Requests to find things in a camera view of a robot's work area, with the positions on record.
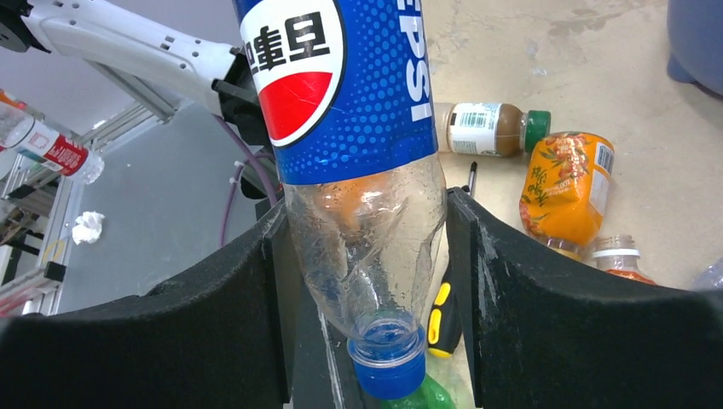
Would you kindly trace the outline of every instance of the blue bottle cap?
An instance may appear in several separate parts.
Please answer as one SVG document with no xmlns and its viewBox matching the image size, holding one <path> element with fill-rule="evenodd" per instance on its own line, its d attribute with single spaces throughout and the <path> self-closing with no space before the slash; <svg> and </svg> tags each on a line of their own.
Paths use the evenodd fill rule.
<svg viewBox="0 0 723 409">
<path fill-rule="evenodd" d="M 355 341 L 349 340 L 356 378 L 368 394 L 382 400 L 401 399 L 422 385 L 426 374 L 424 330 L 420 328 L 418 335 L 417 343 L 404 356 L 393 360 L 364 359 L 356 350 Z"/>
</svg>

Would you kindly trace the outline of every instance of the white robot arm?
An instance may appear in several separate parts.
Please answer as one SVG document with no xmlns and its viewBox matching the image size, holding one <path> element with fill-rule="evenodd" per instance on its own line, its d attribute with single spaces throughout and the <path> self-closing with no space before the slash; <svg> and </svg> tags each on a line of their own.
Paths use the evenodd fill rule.
<svg viewBox="0 0 723 409">
<path fill-rule="evenodd" d="M 223 115 L 218 83 L 233 88 L 224 81 L 243 60 L 229 44 L 189 36 L 105 0 L 0 0 L 0 46 L 101 63 L 175 90 L 216 115 Z M 231 94 L 254 96 L 248 89 Z"/>
</svg>

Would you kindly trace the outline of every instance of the crumpled tissue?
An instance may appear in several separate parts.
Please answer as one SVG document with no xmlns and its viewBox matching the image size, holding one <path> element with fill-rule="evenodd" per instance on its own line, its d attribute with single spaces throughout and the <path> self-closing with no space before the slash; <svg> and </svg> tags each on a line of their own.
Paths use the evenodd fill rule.
<svg viewBox="0 0 723 409">
<path fill-rule="evenodd" d="M 72 241 L 76 245 L 83 242 L 92 245 L 101 237 L 103 232 L 104 215 L 95 211 L 84 211 L 83 215 L 75 218 L 76 226 L 72 228 Z"/>
</svg>

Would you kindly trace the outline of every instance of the blue label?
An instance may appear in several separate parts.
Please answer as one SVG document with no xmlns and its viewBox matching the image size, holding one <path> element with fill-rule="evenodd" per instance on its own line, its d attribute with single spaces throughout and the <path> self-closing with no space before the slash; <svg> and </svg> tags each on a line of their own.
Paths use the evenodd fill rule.
<svg viewBox="0 0 723 409">
<path fill-rule="evenodd" d="M 235 0 L 281 180 L 341 181 L 437 151 L 420 0 Z"/>
</svg>

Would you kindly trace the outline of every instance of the blue container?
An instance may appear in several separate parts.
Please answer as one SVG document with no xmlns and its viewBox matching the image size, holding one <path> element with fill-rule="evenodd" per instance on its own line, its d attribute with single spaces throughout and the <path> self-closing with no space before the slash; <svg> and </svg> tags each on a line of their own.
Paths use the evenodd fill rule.
<svg viewBox="0 0 723 409">
<path fill-rule="evenodd" d="M 723 95 L 723 1 L 670 0 L 668 75 Z"/>
</svg>

